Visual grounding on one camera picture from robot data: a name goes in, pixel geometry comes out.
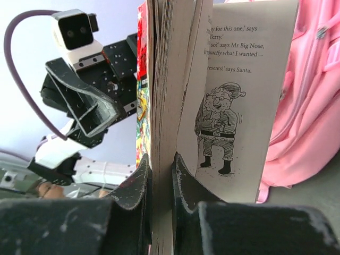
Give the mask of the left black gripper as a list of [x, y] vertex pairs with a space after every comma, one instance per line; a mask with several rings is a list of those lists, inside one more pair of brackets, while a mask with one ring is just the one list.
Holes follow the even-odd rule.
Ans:
[[93, 148], [108, 128], [137, 111], [137, 33], [104, 46], [108, 60], [72, 70], [62, 58], [45, 64], [40, 95], [45, 105], [74, 119], [66, 136]]

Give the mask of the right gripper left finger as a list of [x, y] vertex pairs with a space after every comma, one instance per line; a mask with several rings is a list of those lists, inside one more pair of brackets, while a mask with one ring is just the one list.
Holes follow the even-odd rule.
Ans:
[[144, 155], [101, 199], [2, 200], [1, 254], [147, 254], [151, 179]]

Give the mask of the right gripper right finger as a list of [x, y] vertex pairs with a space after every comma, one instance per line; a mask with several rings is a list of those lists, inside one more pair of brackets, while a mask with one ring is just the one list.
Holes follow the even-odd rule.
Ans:
[[172, 163], [175, 254], [339, 254], [326, 217], [301, 206], [226, 203]]

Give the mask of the colourful patterned book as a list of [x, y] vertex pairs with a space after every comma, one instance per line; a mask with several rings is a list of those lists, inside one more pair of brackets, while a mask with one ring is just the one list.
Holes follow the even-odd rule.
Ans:
[[145, 1], [138, 10], [137, 157], [148, 155], [152, 254], [173, 254], [179, 156], [208, 194], [254, 203], [298, 1]]

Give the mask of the pink student backpack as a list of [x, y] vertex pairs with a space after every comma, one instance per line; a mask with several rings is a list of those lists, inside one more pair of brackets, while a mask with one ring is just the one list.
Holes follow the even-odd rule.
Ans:
[[339, 149], [339, 1], [300, 1], [258, 203], [316, 175]]

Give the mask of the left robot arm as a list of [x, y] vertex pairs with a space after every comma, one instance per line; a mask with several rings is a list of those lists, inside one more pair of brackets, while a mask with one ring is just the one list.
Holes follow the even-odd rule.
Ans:
[[46, 70], [43, 102], [70, 121], [61, 129], [64, 138], [42, 138], [28, 168], [63, 186], [123, 182], [135, 166], [93, 160], [80, 151], [101, 144], [110, 126], [137, 111], [137, 35], [80, 59], [75, 70], [61, 58], [47, 62]]

